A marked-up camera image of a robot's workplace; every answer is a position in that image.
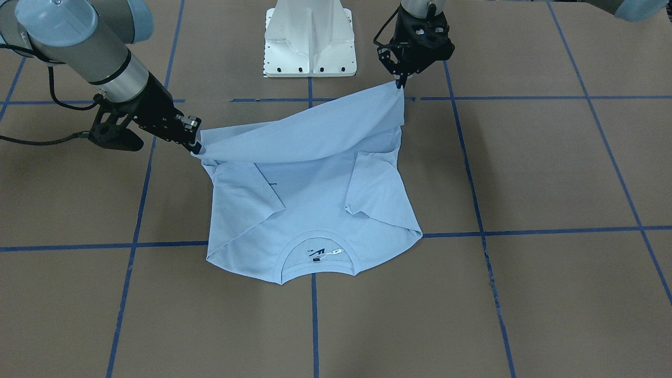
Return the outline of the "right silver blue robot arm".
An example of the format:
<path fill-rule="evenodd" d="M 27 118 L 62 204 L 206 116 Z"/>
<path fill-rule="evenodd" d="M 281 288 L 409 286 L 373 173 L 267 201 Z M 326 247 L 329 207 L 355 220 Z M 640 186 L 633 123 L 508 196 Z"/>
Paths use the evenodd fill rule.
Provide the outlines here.
<path fill-rule="evenodd" d="M 153 15 L 144 1 L 2 1 L 2 48 L 47 65 L 52 101 L 53 67 L 65 65 L 94 86 L 92 127 L 77 133 L 104 149 L 138 151 L 143 140 L 132 122 L 165 141 L 201 149 L 200 119 L 178 110 L 172 95 L 128 45 L 148 40 Z"/>

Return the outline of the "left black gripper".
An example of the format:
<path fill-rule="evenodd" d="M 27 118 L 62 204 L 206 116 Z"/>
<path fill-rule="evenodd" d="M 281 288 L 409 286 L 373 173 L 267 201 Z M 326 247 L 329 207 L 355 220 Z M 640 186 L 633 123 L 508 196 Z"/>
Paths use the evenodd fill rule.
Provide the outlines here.
<path fill-rule="evenodd" d="M 434 62 L 447 59 L 447 45 L 425 46 L 413 41 L 376 43 L 377 57 L 392 75 L 397 89 L 405 89 L 408 77 L 427 69 Z"/>

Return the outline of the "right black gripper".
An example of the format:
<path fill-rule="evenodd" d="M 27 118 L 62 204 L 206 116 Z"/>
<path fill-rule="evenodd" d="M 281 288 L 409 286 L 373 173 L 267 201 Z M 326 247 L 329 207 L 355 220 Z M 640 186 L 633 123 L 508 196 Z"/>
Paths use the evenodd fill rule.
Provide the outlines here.
<path fill-rule="evenodd" d="M 153 74 L 149 74 L 142 91 L 130 101 L 136 103 L 134 121 L 141 129 L 159 139 L 180 144 L 194 155 L 203 151 L 197 141 L 201 120 L 178 110 L 171 94 Z"/>

